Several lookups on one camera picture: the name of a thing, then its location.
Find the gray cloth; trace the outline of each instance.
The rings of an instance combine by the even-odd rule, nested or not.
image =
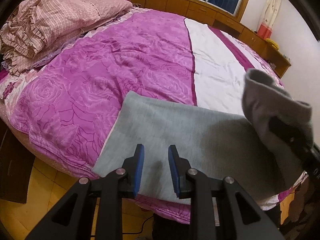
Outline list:
[[[257,107],[254,100],[259,94],[250,97],[251,89],[247,87],[252,85],[250,74],[251,71],[246,75],[243,108],[248,119],[259,125],[255,123],[253,109]],[[114,130],[93,171],[104,177],[121,167],[138,143],[145,147],[139,193],[171,202],[189,203],[177,199],[173,190],[168,162],[171,144],[176,145],[179,155],[188,159],[193,168],[207,176],[218,179],[233,176],[257,202],[287,190],[302,173],[293,154],[279,154],[275,158],[243,116],[145,98],[134,92],[125,97]],[[283,174],[290,169],[293,183],[286,184]]]
[[[269,120],[277,116],[286,124],[299,128],[305,135],[306,143],[312,146],[312,107],[305,102],[293,100],[287,91],[275,85],[272,77],[257,69],[248,70],[244,82],[244,115],[254,126],[261,142],[275,155],[285,184],[292,186],[297,175],[303,172],[301,161],[287,144],[269,131]]]

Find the white curtain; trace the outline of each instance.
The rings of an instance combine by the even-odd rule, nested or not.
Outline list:
[[[267,0],[257,27],[258,35],[261,38],[270,38],[280,4],[281,0]]]

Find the pillow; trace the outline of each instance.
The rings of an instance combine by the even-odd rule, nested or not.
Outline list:
[[[58,37],[82,33],[131,7],[126,0],[25,0],[0,30],[1,53],[15,65],[16,57],[34,58]]]

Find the purple floral bedspread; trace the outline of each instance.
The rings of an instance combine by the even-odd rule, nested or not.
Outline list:
[[[11,124],[78,176],[91,172],[126,94],[196,105],[184,17],[150,10],[83,38],[22,91]]]

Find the blue gripper pad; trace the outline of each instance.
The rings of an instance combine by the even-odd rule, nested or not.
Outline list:
[[[143,169],[143,162],[144,162],[144,146],[142,144],[137,145],[136,152],[134,153],[134,155],[136,154],[138,155],[137,156],[138,160],[137,160],[137,167],[134,173],[134,182],[133,182],[134,197],[138,195],[138,192],[140,190],[140,184],[141,184],[142,169]]]
[[[177,166],[174,161],[172,150],[170,147],[168,150],[168,159],[169,159],[169,166],[170,166],[170,172],[171,172],[171,178],[172,178],[174,192],[177,194],[177,197],[179,197],[179,195],[180,195],[180,182],[179,182],[178,170],[177,170]]]

